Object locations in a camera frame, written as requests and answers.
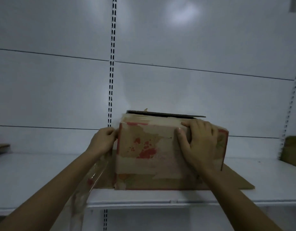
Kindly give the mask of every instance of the clear packing tape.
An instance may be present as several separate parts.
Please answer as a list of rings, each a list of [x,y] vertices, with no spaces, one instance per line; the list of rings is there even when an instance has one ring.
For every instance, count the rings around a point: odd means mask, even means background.
[[[101,175],[104,173],[110,159],[111,155],[109,153],[103,155],[89,170],[77,186],[74,194],[71,196],[70,231],[82,230],[87,199],[91,190],[95,187]]]

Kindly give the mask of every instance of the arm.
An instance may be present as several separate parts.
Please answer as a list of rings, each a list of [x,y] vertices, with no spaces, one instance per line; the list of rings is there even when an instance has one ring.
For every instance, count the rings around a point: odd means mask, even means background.
[[[0,223],[0,231],[50,230],[65,203],[101,155],[110,151],[117,132],[100,129],[87,150]]]
[[[188,143],[185,132],[177,129],[184,158],[209,186],[234,230],[280,231],[281,229],[259,207],[213,168],[218,129],[202,120],[190,120],[182,124],[190,127],[192,132],[192,141]]]

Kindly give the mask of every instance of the forearm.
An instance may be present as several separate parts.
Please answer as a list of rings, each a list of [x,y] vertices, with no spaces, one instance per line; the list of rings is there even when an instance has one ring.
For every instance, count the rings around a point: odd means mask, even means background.
[[[50,230],[98,157],[84,152],[0,223],[3,231]]]
[[[196,167],[203,181],[209,186],[231,225],[238,230],[281,230],[249,198],[222,178],[210,167]]]

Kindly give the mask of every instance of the person's left hand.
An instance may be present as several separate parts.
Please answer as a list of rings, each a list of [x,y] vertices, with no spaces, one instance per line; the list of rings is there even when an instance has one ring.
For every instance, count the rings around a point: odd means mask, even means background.
[[[118,129],[115,130],[113,127],[102,128],[92,137],[86,151],[96,156],[103,155],[112,149],[117,138]]]

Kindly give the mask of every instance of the shelf surface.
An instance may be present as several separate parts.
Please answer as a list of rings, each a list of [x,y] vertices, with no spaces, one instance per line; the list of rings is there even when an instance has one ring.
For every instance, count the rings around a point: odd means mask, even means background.
[[[78,155],[0,155],[0,214],[21,205]],[[252,183],[243,190],[257,205],[296,205],[296,167],[274,159],[227,158],[225,163]],[[218,205],[211,191],[92,190],[88,207],[168,207]]]

